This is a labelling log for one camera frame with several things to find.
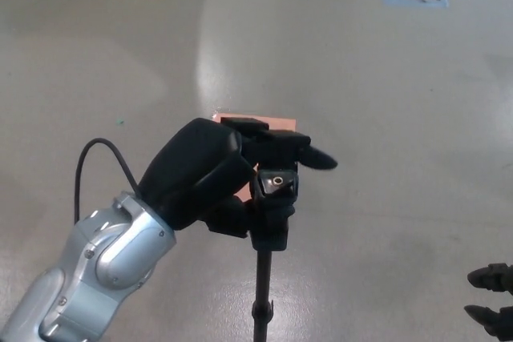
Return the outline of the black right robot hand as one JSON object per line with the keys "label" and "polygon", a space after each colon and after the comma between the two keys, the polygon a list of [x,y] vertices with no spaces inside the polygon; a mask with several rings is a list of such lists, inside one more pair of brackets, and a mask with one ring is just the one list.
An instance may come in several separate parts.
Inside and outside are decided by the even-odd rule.
{"label": "black right robot hand", "polygon": [[[512,294],[511,265],[489,264],[487,267],[470,272],[467,280],[474,288]],[[512,306],[500,308],[495,312],[488,307],[472,304],[465,306],[464,310],[490,336],[498,341],[512,341]]]}

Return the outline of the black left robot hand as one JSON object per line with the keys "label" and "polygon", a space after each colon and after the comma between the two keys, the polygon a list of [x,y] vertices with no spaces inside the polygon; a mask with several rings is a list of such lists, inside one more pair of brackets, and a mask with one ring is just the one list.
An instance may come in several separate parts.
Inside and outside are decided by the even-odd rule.
{"label": "black left robot hand", "polygon": [[258,119],[193,119],[151,161],[140,198],[173,230],[203,220],[245,236],[280,231],[298,196],[299,166],[333,170],[337,160],[308,135]]}

